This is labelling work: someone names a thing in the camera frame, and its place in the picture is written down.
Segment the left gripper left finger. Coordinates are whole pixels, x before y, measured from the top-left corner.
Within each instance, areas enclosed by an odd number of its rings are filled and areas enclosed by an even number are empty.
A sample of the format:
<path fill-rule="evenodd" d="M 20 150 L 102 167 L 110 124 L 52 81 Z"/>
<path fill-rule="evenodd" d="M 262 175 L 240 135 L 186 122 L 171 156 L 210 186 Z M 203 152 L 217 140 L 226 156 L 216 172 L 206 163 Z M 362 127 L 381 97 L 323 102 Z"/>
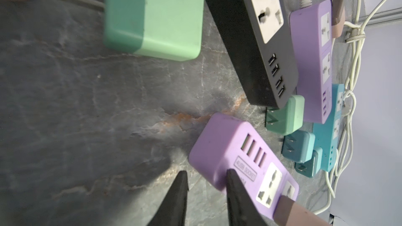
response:
<path fill-rule="evenodd" d="M 148 226 L 184 226 L 187 210 L 187 171 L 179 171 Z"/>

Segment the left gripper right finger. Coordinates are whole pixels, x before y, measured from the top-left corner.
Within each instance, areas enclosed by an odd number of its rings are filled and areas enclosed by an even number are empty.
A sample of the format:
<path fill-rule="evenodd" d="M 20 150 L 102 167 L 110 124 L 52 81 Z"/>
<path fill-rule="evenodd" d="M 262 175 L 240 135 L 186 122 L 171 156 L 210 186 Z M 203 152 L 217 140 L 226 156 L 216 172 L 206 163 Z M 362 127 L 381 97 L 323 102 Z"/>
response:
<path fill-rule="evenodd" d="M 226 174 L 227 209 L 230 226 L 266 226 L 244 184 L 234 169 Z"/>

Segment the purple power strip front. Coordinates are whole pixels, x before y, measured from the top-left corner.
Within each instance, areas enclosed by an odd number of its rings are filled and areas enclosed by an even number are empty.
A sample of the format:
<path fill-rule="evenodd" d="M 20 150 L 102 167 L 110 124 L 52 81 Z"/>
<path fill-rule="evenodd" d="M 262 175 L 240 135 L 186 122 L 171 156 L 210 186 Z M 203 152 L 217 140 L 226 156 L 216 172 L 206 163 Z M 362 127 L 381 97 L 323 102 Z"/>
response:
<path fill-rule="evenodd" d="M 247 121 L 213 114 L 188 160 L 223 194 L 227 193 L 227 170 L 234 169 L 258 212 L 269 219 L 281 196 L 297 199 L 299 185 Z"/>

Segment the purple power strip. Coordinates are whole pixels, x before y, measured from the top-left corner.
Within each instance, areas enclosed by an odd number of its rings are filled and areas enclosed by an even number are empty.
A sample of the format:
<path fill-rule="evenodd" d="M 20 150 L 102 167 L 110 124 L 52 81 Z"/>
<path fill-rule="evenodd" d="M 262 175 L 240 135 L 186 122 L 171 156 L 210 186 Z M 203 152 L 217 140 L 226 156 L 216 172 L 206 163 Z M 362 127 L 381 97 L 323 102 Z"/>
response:
<path fill-rule="evenodd" d="M 332 0 L 296 10 L 290 29 L 298 68 L 296 92 L 305 99 L 304 121 L 324 124 L 332 108 Z"/>
<path fill-rule="evenodd" d="M 269 219 L 281 196 L 297 199 L 299 185 L 247 121 L 213 114 L 188 160 L 223 194 L 227 193 L 227 170 L 234 169 L 258 212 Z"/>

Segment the green plug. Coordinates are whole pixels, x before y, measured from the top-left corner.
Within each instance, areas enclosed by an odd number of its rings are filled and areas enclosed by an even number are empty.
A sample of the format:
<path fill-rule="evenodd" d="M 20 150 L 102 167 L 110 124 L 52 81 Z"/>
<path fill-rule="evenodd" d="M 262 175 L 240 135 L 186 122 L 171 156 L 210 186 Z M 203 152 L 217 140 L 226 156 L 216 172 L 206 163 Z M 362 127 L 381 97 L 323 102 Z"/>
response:
<path fill-rule="evenodd" d="M 174 61 L 199 56 L 204 0 L 71 0 L 103 10 L 108 48 Z"/>
<path fill-rule="evenodd" d="M 268 131 L 286 136 L 301 128 L 304 119 L 305 98 L 292 95 L 283 108 L 267 107 L 265 127 Z"/>

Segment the teal power strip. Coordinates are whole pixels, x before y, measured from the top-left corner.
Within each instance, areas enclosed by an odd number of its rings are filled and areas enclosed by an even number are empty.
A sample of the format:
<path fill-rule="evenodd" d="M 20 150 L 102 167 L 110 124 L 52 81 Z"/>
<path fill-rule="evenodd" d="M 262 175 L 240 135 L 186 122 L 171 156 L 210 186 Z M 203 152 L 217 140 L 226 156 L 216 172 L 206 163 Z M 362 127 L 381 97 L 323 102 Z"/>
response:
<path fill-rule="evenodd" d="M 344 84 L 333 84 L 331 113 L 324 124 L 313 125 L 313 134 L 316 136 L 314 151 L 318 151 L 318 155 L 321 156 L 320 169 L 326 172 L 333 169 L 336 161 L 343 96 Z"/>

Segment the black power strip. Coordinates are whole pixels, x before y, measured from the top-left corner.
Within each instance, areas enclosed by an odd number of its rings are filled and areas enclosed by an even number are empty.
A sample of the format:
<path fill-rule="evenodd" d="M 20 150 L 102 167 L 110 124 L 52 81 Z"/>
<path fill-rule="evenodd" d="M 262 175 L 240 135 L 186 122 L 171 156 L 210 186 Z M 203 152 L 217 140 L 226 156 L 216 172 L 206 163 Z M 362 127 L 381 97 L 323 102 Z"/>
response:
<path fill-rule="evenodd" d="M 298 82 L 283 0 L 206 0 L 252 105 L 283 108 Z"/>

